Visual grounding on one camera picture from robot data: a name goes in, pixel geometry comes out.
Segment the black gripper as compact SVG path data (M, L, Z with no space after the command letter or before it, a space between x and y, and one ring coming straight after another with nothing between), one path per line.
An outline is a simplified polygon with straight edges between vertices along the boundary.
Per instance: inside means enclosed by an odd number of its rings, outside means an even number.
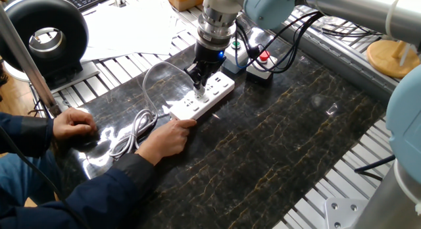
M225 60L224 50L208 49L197 41L194 63L184 68L184 72L191 78L193 87L201 89L202 86L206 86L207 80L222 66Z

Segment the person's right hand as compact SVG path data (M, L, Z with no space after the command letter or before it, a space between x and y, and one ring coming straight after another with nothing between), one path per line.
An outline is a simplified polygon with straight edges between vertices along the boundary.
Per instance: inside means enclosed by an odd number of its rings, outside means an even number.
M189 129L196 123L197 121L192 119L167 122L151 132L135 154L155 166L162 158L181 153L186 145Z

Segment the person's left hand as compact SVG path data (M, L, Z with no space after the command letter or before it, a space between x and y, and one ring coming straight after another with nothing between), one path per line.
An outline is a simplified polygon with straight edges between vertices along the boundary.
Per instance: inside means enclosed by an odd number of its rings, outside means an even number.
M65 110L53 121L53 136L57 140L94 134L96 131L93 116L73 107Z

